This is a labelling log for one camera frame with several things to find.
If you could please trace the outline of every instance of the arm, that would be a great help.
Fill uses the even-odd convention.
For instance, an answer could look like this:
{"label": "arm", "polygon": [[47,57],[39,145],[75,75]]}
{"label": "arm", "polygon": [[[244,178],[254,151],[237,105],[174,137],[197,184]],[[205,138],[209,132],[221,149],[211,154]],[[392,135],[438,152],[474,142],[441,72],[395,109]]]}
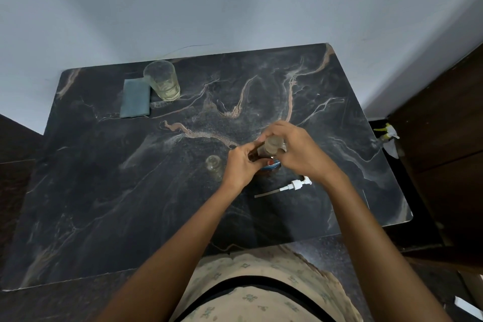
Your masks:
{"label": "arm", "polygon": [[159,322],[171,317],[226,208],[267,164],[267,160],[248,160],[248,152],[254,147],[254,143],[248,143],[229,152],[218,191],[142,264],[97,322]]}
{"label": "arm", "polygon": [[393,245],[349,178],[299,127],[278,121],[263,132],[282,136],[277,154],[294,172],[323,185],[329,194],[361,289],[376,321],[451,321],[436,298]]}

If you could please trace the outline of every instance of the person's right hand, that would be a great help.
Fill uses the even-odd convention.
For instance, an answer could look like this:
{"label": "person's right hand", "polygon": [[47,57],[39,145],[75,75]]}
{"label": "person's right hand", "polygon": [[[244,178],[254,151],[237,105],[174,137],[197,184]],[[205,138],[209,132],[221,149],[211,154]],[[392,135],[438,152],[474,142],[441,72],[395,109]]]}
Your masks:
{"label": "person's right hand", "polygon": [[331,173],[340,172],[335,162],[319,148],[304,129],[280,120],[270,124],[257,141],[265,141],[272,135],[284,138],[287,152],[279,149],[277,158],[283,166],[293,172],[318,181],[323,181],[324,177]]}

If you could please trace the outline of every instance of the person's left hand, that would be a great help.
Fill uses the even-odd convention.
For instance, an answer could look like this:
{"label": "person's left hand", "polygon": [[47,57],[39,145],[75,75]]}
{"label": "person's left hand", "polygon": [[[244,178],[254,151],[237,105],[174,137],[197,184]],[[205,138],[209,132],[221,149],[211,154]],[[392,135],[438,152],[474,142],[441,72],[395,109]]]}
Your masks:
{"label": "person's left hand", "polygon": [[267,166],[271,159],[259,159],[251,162],[248,153],[255,149],[257,142],[247,143],[228,152],[225,174],[223,174],[222,186],[231,188],[240,193],[252,180],[253,175],[262,167]]}

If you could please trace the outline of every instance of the white wall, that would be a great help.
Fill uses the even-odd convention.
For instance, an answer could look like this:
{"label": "white wall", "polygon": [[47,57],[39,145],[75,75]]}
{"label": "white wall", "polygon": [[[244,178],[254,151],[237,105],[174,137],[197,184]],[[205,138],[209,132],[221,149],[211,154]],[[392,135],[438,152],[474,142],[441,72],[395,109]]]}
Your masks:
{"label": "white wall", "polygon": [[[207,46],[169,57],[329,42],[366,114],[383,117],[483,38],[476,2],[0,0],[0,113],[42,133],[59,74],[71,67],[146,61],[189,45]],[[448,33],[458,21],[462,39]],[[435,41],[426,82],[404,76]]]}

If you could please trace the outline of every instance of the black waistband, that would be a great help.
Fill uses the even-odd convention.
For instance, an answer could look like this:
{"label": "black waistband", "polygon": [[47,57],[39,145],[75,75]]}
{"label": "black waistband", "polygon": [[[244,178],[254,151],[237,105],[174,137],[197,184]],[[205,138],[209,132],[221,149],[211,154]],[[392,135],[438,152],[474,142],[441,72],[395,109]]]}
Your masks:
{"label": "black waistband", "polygon": [[191,305],[188,306],[188,308],[186,308],[183,313],[181,313],[179,317],[174,320],[174,322],[182,321],[188,314],[193,312],[199,306],[226,295],[235,288],[244,286],[254,286],[259,289],[279,293],[291,299],[298,305],[304,307],[319,320],[323,322],[335,322],[335,320],[330,317],[330,315],[325,312],[316,302],[294,287],[271,277],[252,275],[232,277],[216,284],[213,288],[208,289],[198,299],[191,303]]}

